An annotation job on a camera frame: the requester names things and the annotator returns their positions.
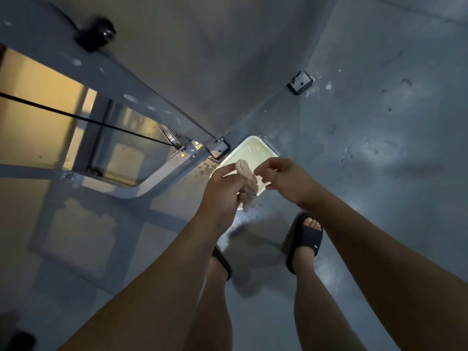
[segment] right hand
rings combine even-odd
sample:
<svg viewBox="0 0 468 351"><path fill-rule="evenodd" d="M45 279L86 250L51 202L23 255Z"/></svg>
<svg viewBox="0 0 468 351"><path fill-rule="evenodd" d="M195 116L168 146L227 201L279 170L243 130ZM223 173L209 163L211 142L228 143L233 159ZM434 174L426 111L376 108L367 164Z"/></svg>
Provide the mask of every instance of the right hand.
<svg viewBox="0 0 468 351"><path fill-rule="evenodd" d="M290 159L269 158L260 164L254 174L262 182L270 182L266 189L276 189L284 198L302 209L313 205L325 191L316 180Z"/></svg>

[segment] cloth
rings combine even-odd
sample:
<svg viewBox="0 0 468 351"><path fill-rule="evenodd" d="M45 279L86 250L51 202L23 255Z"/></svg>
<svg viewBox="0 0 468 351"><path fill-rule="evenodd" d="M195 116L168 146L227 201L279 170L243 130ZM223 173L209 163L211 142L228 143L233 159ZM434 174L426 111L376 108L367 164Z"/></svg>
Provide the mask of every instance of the cloth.
<svg viewBox="0 0 468 351"><path fill-rule="evenodd" d="M258 193L258 183L256 176L252 173L248 163L245 160L239 160L235 164L235 169L238 174L246 178L245 185L239 192L239 200L242 202L243 211L246 212L249 207L254 205Z"/></svg>

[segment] leg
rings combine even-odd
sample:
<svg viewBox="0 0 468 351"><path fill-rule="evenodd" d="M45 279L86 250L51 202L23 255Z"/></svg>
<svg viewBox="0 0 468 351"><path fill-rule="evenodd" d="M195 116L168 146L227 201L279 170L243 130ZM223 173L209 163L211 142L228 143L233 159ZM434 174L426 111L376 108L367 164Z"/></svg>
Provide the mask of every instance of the leg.
<svg viewBox="0 0 468 351"><path fill-rule="evenodd" d="M206 285L196 307L196 315L184 351L228 351L232 349L232 326L227 312L224 287L227 271L217 258L211 257Z"/></svg>
<svg viewBox="0 0 468 351"><path fill-rule="evenodd" d="M305 225L321 230L311 218ZM303 350L365 350L351 330L333 297L315 274L315 253L307 246L298 247L292 266L297 276L294 319Z"/></svg>

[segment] black cable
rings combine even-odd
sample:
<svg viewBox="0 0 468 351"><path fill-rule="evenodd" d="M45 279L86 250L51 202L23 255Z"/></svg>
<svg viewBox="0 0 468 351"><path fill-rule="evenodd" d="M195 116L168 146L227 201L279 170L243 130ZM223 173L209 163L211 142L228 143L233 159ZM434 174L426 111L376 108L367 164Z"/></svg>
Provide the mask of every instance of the black cable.
<svg viewBox="0 0 468 351"><path fill-rule="evenodd" d="M68 112L65 112L65 111L61 111L61 110L59 110L59 109L55 109L55 108L52 108L52 107L40 105L39 103L35 103L35 102L28 101L28 100L24 100L24 99L22 99L22 98L15 97L15 96L12 96L12 95L9 95L9 94L4 94L3 92L0 92L0 97L6 98L6 99L8 99L8 100L13 100L13 101L16 101L16 102L20 102L20 103L23 103L23 104L28 105L28 106L33 106L33 107L36 107L36 108L44 109L44 110L46 110L46 111L58 113L59 115L64 115L64 116L67 116L67 117L72 117L72 118L75 118L75 119L79 119L79 120L81 120L81 121L85 121L85 122L89 122L89 123L93 123L93 124L98 124L98 125L101 125L102 127L107 127L107 128L111 128L111 129L115 129L115 130L120 130L121 132L128 133L128 134L131 134L131 135L135 135L135 136L137 136L137 137L144 138L144 139L148 139L148 140L151 140L151 141L154 141L154 142L157 142L157 143L161 143L161 144L165 144L165 145L168 145L168 146L176 147L176 146L173 145L173 144L166 143L166 142L162 142L162 141L160 141L160 140L153 139L153 138L150 138L150 137L147 137L147 136L138 134L138 133L134 133L134 132L131 132L131 131L126 130L126 129L114 127L113 125L106 124L106 123L101 123L101 122L95 121L95 120L93 120L93 119L89 119L89 118L84 118L84 117L80 117L80 116L77 116L77 115L73 115L73 114L71 114L71 113L68 113Z"/></svg>

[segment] black sandal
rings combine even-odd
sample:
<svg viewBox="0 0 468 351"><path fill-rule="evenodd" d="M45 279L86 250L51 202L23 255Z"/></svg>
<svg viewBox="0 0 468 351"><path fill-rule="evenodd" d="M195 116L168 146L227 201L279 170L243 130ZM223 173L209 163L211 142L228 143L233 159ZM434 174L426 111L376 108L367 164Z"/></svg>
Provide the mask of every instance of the black sandal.
<svg viewBox="0 0 468 351"><path fill-rule="evenodd" d="M211 256L214 256L215 258L217 258L218 261L221 263L221 265L223 265L224 269L227 271L227 280L229 281L231 276L233 275L233 271L231 270L231 266L224 258L223 253L218 248L218 246L214 247L213 253L211 254Z"/></svg>
<svg viewBox="0 0 468 351"><path fill-rule="evenodd" d="M288 267L289 272L293 274L296 274L292 265L296 249L299 246L308 246L315 251L315 256L317 256L322 242L323 228L322 230L317 230L302 224L304 219L309 217L312 218L306 212L299 213L292 223L288 236L286 237L286 242L290 242L292 240L291 247L286 258L286 266Z"/></svg>

